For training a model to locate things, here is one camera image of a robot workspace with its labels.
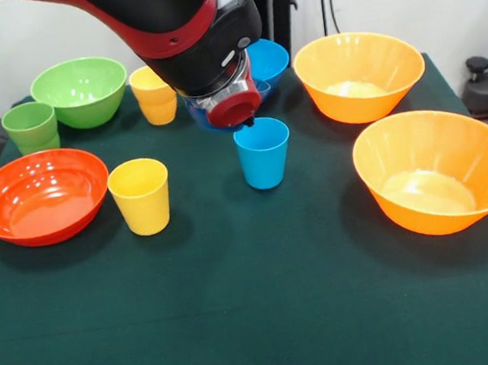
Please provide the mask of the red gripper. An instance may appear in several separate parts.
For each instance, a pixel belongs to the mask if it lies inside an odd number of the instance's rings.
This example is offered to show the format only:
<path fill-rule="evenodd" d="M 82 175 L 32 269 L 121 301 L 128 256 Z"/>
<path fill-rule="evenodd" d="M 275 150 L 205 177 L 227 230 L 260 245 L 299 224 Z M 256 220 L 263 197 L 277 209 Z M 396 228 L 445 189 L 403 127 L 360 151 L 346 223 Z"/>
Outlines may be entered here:
<path fill-rule="evenodd" d="M 243 123 L 252 127 L 254 116 L 261 103 L 261 96 L 255 87 L 249 87 L 230 96 L 226 96 L 207 112 L 207 119 L 215 128 L 233 128 Z"/>

